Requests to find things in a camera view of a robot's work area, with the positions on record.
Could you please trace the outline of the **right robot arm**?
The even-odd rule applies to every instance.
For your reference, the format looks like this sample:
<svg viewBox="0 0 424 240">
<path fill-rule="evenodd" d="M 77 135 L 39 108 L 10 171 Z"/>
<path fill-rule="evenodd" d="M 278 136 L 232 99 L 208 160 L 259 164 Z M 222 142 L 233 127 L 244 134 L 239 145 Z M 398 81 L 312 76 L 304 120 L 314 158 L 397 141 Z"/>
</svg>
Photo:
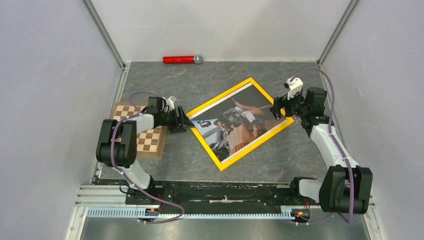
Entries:
<svg viewBox="0 0 424 240">
<path fill-rule="evenodd" d="M 317 146 L 327 172 L 322 181 L 295 177 L 290 183 L 289 199 L 302 204 L 307 199 L 319 203 L 326 213 L 358 214 L 368 211 L 373 173 L 352 159 L 336 134 L 330 117 L 324 113 L 327 91 L 309 87 L 290 96 L 274 98 L 270 112 L 278 120 L 297 116 L 308 137 Z"/>
</svg>

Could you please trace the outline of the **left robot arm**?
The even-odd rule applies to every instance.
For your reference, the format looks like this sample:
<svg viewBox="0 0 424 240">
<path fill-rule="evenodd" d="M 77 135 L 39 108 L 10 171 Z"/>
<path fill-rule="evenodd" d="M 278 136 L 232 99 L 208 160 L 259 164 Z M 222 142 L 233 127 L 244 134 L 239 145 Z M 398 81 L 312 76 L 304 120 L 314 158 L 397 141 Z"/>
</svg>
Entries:
<svg viewBox="0 0 424 240">
<path fill-rule="evenodd" d="M 96 147 L 96 160 L 117 171 L 138 190 L 138 198 L 145 204 L 153 203 L 157 191 L 151 187 L 153 178 L 136 160 L 137 138 L 144 131 L 167 127 L 172 134 L 184 133 L 194 124 L 181 105 L 174 105 L 174 97 L 150 96 L 146 107 L 120 120 L 105 119 L 101 124 Z"/>
</svg>

